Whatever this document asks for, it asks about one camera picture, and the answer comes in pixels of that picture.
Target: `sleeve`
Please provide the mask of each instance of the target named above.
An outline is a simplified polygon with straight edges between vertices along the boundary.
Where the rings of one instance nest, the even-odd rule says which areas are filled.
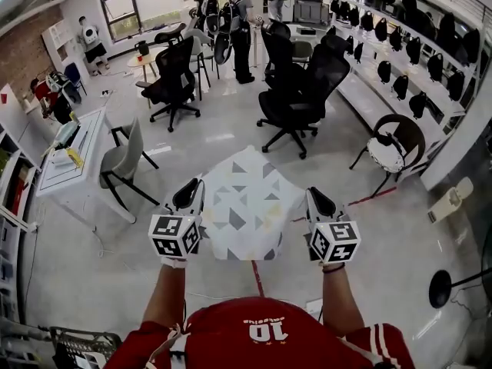
[[[401,369],[415,369],[401,331],[389,324],[376,324],[346,336],[348,342],[379,356]]]
[[[162,325],[145,322],[138,331],[131,332],[119,349],[111,356],[105,369],[142,369],[147,364],[151,354],[167,339],[169,329]],[[159,362],[163,362],[163,369],[170,369],[169,353],[163,352]]]

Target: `red jersey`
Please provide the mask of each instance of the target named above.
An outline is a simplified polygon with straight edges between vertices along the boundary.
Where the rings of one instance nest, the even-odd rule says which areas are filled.
[[[159,324],[143,323],[105,369],[145,368],[169,332]],[[363,328],[343,341],[301,308],[270,298],[240,298],[201,309],[190,316],[184,333],[187,369],[369,369],[382,361],[414,369],[401,332],[391,325]],[[153,365],[171,368],[169,350],[158,354]]]

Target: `red line on floor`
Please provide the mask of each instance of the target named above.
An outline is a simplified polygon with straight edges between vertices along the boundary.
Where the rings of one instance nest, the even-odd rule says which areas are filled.
[[[251,261],[251,265],[253,265],[254,278],[256,279],[258,292],[260,293],[260,297],[264,298],[263,284],[261,283],[260,273],[258,272],[258,266],[256,265],[256,261],[255,260]]]
[[[385,194],[391,193],[392,191],[395,191],[396,189],[397,189],[397,188],[396,188],[396,186],[395,186],[395,187],[393,187],[393,188],[388,188],[387,190],[384,190],[384,191],[382,191],[381,193],[377,193],[377,194],[375,195],[375,197],[374,197],[374,198],[376,198],[376,197],[380,197],[381,195],[385,195]],[[371,199],[373,199],[373,198],[371,198],[371,197],[362,198],[362,199],[361,199],[361,200],[359,200],[359,201],[354,201],[354,202],[349,203],[347,206],[351,206],[351,205],[360,204],[360,203],[362,203],[362,202],[369,201],[369,200],[371,200]]]

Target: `white desk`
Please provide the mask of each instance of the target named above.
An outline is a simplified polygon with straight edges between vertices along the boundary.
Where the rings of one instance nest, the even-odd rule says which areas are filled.
[[[101,168],[102,158],[105,154],[104,149],[101,146],[105,135],[103,123],[106,124],[108,129],[111,129],[111,125],[106,118],[106,108],[90,112],[80,117],[79,120],[81,122],[89,122],[87,136],[80,152],[84,165],[81,168],[76,168],[74,164],[55,166],[51,162],[54,153],[54,151],[51,150],[39,180],[36,197],[50,198],[54,203],[81,223],[90,227],[93,231],[96,229],[95,225],[85,220],[65,204],[62,204],[57,199],[57,196],[66,192],[93,194],[125,220],[130,223],[135,223],[135,216],[124,209],[116,201],[109,190],[101,188],[101,185],[99,184],[99,170]]]

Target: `office chair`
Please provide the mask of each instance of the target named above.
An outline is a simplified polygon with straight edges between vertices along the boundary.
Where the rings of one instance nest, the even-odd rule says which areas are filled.
[[[75,86],[77,92],[80,94],[79,89],[82,88],[85,95],[87,92],[85,91],[84,84],[82,83],[80,72],[78,72],[77,65],[75,63],[70,63],[65,67],[65,76],[70,80],[70,82]]]
[[[194,101],[195,79],[194,74],[190,71],[193,43],[193,38],[187,38],[172,48],[160,52],[155,58],[155,64],[161,77],[153,84],[142,81],[137,82],[138,87],[144,88],[141,95],[150,98],[153,104],[159,102],[168,104],[163,109],[152,114],[150,120],[153,123],[156,116],[164,112],[171,113],[169,132],[174,131],[172,124],[178,109],[193,111],[197,118],[200,117],[198,109],[184,105],[188,99]]]
[[[266,119],[260,119],[257,126],[266,123],[281,130],[261,148],[264,153],[278,139],[290,134],[302,150],[299,157],[303,160],[306,158],[306,148],[296,131],[301,131],[302,137],[304,130],[311,131],[313,136],[317,135],[317,128],[309,124],[324,118],[326,99],[350,71],[350,64],[344,59],[343,52],[340,52],[346,48],[347,42],[336,35],[331,35],[331,38],[332,45],[316,46],[307,70],[288,58],[288,40],[276,35],[268,40],[271,46],[277,46],[271,56],[276,73],[274,87],[260,93],[260,106]],[[278,61],[277,58],[284,58],[285,61]]]
[[[119,132],[128,139],[126,145],[120,144],[118,139]],[[138,119],[135,118],[131,125],[113,128],[111,133],[113,134],[116,148],[107,151],[102,159],[99,184],[102,188],[111,190],[116,201],[118,201],[118,203],[126,210],[128,209],[126,208],[125,203],[116,192],[116,187],[119,185],[128,186],[131,190],[135,191],[152,204],[159,206],[159,203],[155,199],[148,194],[145,194],[133,184],[133,177],[137,171],[138,162],[140,161],[141,156],[144,156],[144,158],[151,163],[152,167],[155,169],[159,168],[144,152],[144,141],[141,137]]]
[[[393,134],[382,133],[381,129],[388,123],[398,123]],[[406,164],[405,158],[417,147],[417,155],[410,164]],[[374,133],[367,142],[364,149],[357,156],[354,163],[349,167],[353,169],[364,152],[369,152],[372,159],[386,171],[386,178],[383,183],[371,195],[371,198],[381,190],[391,174],[396,174],[395,181],[398,181],[401,173],[414,167],[424,155],[425,137],[421,128],[412,119],[403,115],[386,115],[379,119],[374,126]]]
[[[181,32],[186,29],[184,23],[176,23],[174,25],[169,25],[164,27],[162,32],[158,33],[154,37],[154,42],[156,44],[164,44],[167,42],[169,46],[172,46],[174,42],[183,41],[183,36]]]

